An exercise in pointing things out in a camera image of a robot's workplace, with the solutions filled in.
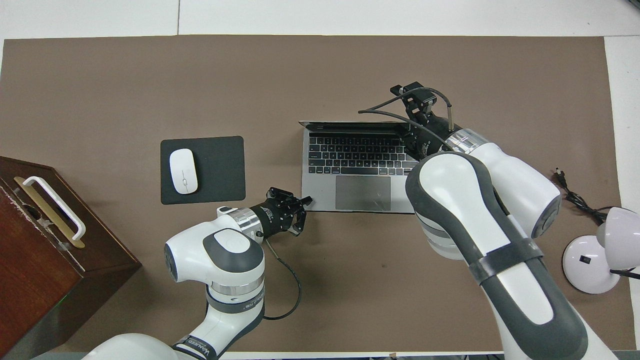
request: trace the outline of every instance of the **white tile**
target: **white tile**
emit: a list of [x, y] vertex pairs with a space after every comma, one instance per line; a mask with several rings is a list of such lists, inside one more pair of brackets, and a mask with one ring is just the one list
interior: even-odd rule
[[640, 35], [627, 0], [181, 0], [180, 34]]
[[178, 3], [178, 0], [0, 0], [0, 42], [6, 38], [176, 35]]
[[[640, 37], [605, 38], [618, 184], [622, 206], [640, 212]], [[640, 281], [630, 279], [636, 346], [640, 345]]]

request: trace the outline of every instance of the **wooden box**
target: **wooden box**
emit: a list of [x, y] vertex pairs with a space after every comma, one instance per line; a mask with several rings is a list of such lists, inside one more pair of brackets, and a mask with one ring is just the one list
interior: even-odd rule
[[0, 156], [3, 360], [67, 341], [140, 266], [55, 169]]

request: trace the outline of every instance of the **laptop keyboard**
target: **laptop keyboard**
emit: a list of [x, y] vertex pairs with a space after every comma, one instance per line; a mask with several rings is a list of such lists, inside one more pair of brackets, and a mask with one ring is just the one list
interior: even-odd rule
[[309, 134], [309, 174], [407, 175], [418, 163], [386, 134]]

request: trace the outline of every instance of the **brown desk mat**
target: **brown desk mat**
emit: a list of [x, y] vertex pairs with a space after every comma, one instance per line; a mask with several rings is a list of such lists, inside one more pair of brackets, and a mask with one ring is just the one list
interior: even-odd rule
[[[602, 38], [7, 40], [0, 153], [58, 169], [144, 265], [65, 350], [89, 350], [123, 332], [172, 343], [202, 320], [203, 287], [172, 283], [163, 243], [212, 220], [222, 204], [160, 203], [161, 140], [242, 136], [247, 196], [226, 205], [252, 206], [270, 186], [300, 192], [297, 121], [375, 119], [356, 112], [412, 81], [447, 94], [460, 125], [508, 154], [544, 174], [562, 167], [590, 204], [620, 203]], [[562, 274], [564, 247], [595, 231], [564, 204], [538, 243], [596, 333], [611, 348], [635, 348], [628, 281], [586, 295]], [[500, 349], [488, 302], [465, 265], [432, 251], [412, 215], [311, 213], [299, 238], [281, 234], [273, 245], [300, 275], [301, 306], [285, 320], [264, 321], [231, 350]], [[293, 305], [296, 288], [267, 259], [273, 316]]]

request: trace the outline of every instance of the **black mouse pad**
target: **black mouse pad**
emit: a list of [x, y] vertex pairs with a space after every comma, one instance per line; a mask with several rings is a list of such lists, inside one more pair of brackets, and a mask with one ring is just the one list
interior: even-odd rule
[[[198, 188], [180, 194], [173, 187], [169, 156], [178, 149], [193, 153]], [[160, 199], [167, 204], [244, 200], [244, 140], [242, 136], [173, 139], [160, 143]]]

